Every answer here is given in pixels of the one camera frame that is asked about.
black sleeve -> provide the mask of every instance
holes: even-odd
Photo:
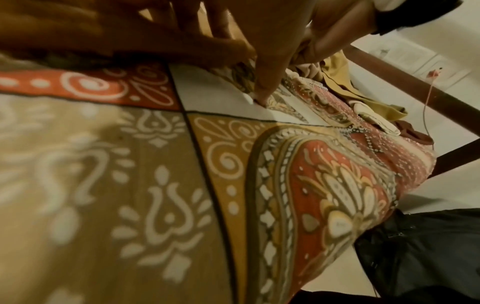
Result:
[[[463,0],[406,0],[398,8],[376,12],[377,31],[386,34],[399,28],[415,27],[453,11]]]

patterned fabric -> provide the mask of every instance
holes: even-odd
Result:
[[[329,92],[285,76],[265,109],[253,80],[0,72],[0,302],[284,304],[432,171]]]

bedsheet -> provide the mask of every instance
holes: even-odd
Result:
[[[284,304],[431,173],[297,75],[267,109],[254,80],[0,72],[0,302]]]

black bag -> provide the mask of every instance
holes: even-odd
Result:
[[[397,210],[364,233],[355,249],[381,297],[415,303],[480,300],[480,209]]]

yellow cloth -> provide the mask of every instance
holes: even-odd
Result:
[[[374,110],[375,113],[389,121],[402,119],[408,114],[403,107],[387,105],[371,99],[354,88],[350,82],[349,63],[342,51],[323,60],[319,64],[295,66],[294,71],[302,77],[323,81],[330,91],[335,92],[346,101],[353,99],[364,102]]]

